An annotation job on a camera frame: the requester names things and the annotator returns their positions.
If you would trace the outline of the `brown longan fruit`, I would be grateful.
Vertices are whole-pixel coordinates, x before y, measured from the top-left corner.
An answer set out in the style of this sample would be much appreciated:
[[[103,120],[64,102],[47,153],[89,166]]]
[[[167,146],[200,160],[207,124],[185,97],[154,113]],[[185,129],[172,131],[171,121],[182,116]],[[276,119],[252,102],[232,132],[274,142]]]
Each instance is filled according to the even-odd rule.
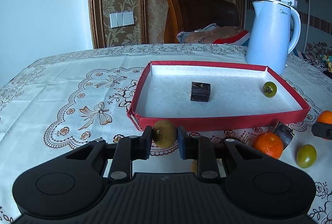
[[[176,127],[170,121],[157,121],[153,126],[153,130],[153,141],[161,149],[170,148],[177,140]]]
[[[192,163],[191,163],[191,171],[193,173],[197,172],[197,161],[196,160],[193,160]]]

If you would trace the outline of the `orange tangerine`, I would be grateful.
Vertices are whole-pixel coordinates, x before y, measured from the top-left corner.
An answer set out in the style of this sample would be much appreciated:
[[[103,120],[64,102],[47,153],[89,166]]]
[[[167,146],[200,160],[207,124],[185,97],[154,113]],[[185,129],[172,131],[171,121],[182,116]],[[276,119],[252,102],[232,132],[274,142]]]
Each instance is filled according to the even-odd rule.
[[[253,142],[253,148],[275,159],[281,157],[284,146],[281,138],[273,132],[261,133]]]
[[[326,110],[323,111],[317,118],[317,122],[332,124],[332,111]]]

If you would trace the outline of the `green cherry tomato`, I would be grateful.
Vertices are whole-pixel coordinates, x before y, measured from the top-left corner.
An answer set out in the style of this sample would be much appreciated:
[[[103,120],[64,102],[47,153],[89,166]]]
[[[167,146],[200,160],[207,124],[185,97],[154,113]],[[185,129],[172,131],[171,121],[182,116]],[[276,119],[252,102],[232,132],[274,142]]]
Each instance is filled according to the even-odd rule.
[[[262,91],[266,97],[272,98],[277,93],[277,86],[276,86],[276,84],[274,84],[274,82],[268,81],[268,82],[265,82],[265,84],[263,85]]]

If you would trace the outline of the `dark sugarcane piece on table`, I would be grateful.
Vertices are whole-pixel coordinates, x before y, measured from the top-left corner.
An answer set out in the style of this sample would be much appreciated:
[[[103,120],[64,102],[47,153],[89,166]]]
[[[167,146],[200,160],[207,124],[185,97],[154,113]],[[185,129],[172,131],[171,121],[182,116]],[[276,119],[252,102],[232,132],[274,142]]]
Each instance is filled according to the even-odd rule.
[[[278,122],[272,132],[281,139],[284,149],[288,147],[294,137],[293,130],[282,122]]]

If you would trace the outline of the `dark sugarcane piece in tray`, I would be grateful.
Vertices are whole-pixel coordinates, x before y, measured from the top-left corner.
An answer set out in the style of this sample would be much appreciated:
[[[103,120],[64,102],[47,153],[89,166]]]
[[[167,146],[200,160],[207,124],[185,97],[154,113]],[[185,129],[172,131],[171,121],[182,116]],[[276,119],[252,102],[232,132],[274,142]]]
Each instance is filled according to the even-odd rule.
[[[190,100],[195,102],[208,102],[211,85],[209,83],[192,82]]]

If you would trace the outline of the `red shallow tray box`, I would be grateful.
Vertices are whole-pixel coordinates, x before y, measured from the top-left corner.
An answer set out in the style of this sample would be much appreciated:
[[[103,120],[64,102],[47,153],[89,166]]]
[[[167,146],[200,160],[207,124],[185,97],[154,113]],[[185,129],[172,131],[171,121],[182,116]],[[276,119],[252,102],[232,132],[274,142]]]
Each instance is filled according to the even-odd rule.
[[[277,93],[263,94],[265,82]],[[211,85],[208,102],[190,100],[191,83]],[[310,106],[267,66],[211,61],[151,61],[137,83],[127,115],[137,129],[166,119],[188,131],[217,131],[297,123]]]

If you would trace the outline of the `white electric kettle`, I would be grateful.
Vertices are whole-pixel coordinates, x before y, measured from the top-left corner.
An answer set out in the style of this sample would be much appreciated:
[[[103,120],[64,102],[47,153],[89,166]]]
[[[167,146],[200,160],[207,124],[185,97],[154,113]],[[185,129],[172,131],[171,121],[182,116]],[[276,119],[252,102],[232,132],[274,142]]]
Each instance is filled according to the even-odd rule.
[[[245,60],[282,74],[288,54],[300,38],[300,16],[293,7],[277,0],[256,0],[253,7],[255,18]]]

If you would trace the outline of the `pink pillow on bed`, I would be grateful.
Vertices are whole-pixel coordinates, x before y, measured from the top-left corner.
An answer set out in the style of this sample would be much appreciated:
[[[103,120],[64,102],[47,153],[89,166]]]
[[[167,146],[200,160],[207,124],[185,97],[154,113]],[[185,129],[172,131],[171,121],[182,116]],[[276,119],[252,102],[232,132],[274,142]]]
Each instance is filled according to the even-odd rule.
[[[244,45],[250,38],[250,32],[241,26],[218,26],[216,23],[193,32],[177,34],[179,43],[190,44],[234,44]]]

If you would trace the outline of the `white wall switch panel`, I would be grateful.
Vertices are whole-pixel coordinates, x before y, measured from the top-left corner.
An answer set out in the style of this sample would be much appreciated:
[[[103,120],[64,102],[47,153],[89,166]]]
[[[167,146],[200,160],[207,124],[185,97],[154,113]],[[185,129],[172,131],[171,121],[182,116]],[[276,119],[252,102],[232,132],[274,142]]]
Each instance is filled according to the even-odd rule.
[[[133,11],[111,13],[109,18],[111,28],[134,25]]]

